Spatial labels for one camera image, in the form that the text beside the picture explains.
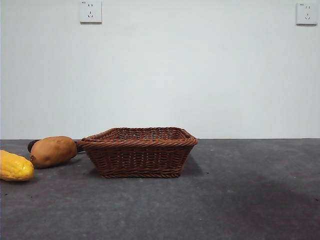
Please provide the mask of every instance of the concrete floor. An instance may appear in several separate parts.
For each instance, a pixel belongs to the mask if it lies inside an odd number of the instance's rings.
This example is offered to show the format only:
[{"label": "concrete floor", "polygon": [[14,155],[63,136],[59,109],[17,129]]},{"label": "concrete floor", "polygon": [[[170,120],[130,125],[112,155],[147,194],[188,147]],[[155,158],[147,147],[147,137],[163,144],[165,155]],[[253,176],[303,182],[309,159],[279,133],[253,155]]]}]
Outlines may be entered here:
[{"label": "concrete floor", "polygon": [[100,178],[78,154],[0,186],[2,240],[320,239],[320,139],[200,140],[171,179]]}]

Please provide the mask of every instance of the electrical outlet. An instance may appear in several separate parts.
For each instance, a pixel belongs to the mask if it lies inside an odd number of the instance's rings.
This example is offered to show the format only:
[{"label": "electrical outlet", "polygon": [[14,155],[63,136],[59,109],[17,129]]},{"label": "electrical outlet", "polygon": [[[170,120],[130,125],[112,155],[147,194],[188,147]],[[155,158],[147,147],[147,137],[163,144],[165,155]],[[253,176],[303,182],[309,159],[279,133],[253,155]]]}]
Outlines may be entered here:
[{"label": "electrical outlet", "polygon": [[317,25],[319,5],[317,3],[300,2],[296,4],[297,25]]},{"label": "electrical outlet", "polygon": [[81,23],[102,23],[101,1],[81,1],[79,10]]}]

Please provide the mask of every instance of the basket rim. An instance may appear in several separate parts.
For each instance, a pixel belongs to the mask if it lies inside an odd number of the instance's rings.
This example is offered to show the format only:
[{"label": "basket rim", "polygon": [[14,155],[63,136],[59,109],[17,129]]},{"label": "basket rim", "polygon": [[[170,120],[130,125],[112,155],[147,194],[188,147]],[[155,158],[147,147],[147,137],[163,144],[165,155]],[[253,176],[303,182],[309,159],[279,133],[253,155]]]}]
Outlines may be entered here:
[{"label": "basket rim", "polygon": [[[102,136],[114,130],[154,130],[154,129],[171,129],[181,131],[186,138],[181,139],[99,139]],[[86,147],[95,148],[120,148],[120,147],[186,147],[195,146],[198,143],[198,139],[188,133],[185,129],[179,127],[114,127],[109,130],[103,131],[98,134],[94,134],[88,137],[84,137],[77,143]]]}]

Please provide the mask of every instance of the outlet plate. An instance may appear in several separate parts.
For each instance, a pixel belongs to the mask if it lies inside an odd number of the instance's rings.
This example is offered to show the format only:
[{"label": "outlet plate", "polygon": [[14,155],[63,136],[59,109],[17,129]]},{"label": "outlet plate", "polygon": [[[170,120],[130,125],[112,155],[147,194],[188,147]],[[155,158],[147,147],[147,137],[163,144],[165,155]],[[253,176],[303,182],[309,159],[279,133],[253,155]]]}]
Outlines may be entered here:
[{"label": "outlet plate", "polygon": [[317,3],[299,2],[296,4],[296,24],[312,25],[318,24],[319,5]]},{"label": "outlet plate", "polygon": [[79,15],[80,23],[102,23],[102,2],[81,1]]}]

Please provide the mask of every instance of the wicker basket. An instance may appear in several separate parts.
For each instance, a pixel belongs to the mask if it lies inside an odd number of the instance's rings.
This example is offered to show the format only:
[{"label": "wicker basket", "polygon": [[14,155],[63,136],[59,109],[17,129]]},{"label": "wicker basket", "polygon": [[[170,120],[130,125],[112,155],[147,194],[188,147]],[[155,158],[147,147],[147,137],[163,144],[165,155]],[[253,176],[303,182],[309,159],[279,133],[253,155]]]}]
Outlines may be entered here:
[{"label": "wicker basket", "polygon": [[177,127],[122,127],[77,143],[101,177],[177,178],[198,140]]}]

